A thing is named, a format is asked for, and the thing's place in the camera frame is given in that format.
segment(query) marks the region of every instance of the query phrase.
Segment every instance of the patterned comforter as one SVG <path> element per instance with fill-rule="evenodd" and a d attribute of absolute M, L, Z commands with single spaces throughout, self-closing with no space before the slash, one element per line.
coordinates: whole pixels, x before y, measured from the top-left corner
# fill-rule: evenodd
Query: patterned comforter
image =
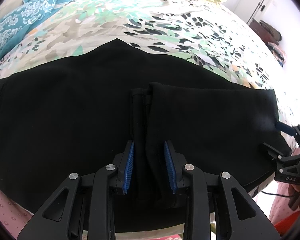
<path fill-rule="evenodd" d="M 223 5 L 202 0 L 71 1 L 0 61 L 0 78 L 115 38 L 148 53 L 183 58 L 231 82 L 274 89 L 280 121 L 300 124 L 297 101 L 286 90 L 289 81 L 267 46 Z M 284 136 L 294 149 L 295 140 Z"/>

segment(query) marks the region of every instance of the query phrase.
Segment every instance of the black garment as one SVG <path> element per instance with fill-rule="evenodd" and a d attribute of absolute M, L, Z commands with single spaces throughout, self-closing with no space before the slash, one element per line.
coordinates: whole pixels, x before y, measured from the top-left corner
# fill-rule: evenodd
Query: black garment
<path fill-rule="evenodd" d="M 216 175 L 228 171 L 247 191 L 274 172 L 260 144 L 286 156 L 291 151 L 275 129 L 274 90 L 191 89 L 152 82 L 147 104 L 146 155 L 165 207 L 173 205 L 163 155 L 166 140 L 189 163 Z"/>
<path fill-rule="evenodd" d="M 145 210 L 161 197 L 146 158 L 146 89 L 131 90 L 131 136 L 134 139 L 135 207 Z"/>
<path fill-rule="evenodd" d="M 132 139 L 130 90 L 146 89 L 153 81 L 188 88 L 254 91 L 183 59 L 148 54 L 118 39 L 81 56 L 15 73 L 0 80 L 0 190 L 36 212 L 70 173 L 90 174 L 111 163 Z M 242 104 L 245 106 L 237 105 L 238 109 L 247 107 Z M 132 130 L 135 140 L 144 143 L 145 134 L 137 137 L 134 127 Z M 145 161 L 143 149 L 136 144 L 137 162 Z M 148 181 L 157 188 L 149 167 L 144 173 L 136 169 L 132 193 L 117 201 L 116 232 L 183 222 L 183 207 L 134 209 L 135 198 L 149 201 L 147 190 L 138 193 L 138 176 L 139 182 Z"/>

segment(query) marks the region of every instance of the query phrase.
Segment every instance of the pink polka dot fabric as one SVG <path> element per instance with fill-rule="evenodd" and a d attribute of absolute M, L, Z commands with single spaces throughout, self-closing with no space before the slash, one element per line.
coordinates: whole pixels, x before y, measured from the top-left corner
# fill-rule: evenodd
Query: pink polka dot fabric
<path fill-rule="evenodd" d="M 293 152 L 293 155 L 298 155 L 298 154 L 300 154 L 300 148 L 297 148 Z M 279 182 L 277 194 L 290 196 L 293 195 L 295 192 L 296 191 L 290 184 Z M 269 215 L 269 220 L 274 225 L 300 210 L 299 208 L 297 208 L 297 210 L 295 211 L 291 210 L 289 207 L 289 200 L 290 200 L 289 198 L 278 197 L 278 196 L 275 197 Z"/>
<path fill-rule="evenodd" d="M 173 236 L 155 238 L 155 239 L 151 239 L 151 240 L 182 240 L 182 239 L 179 235 L 173 235 Z"/>
<path fill-rule="evenodd" d="M 0 222 L 15 239 L 31 217 L 31 213 L 0 191 Z"/>

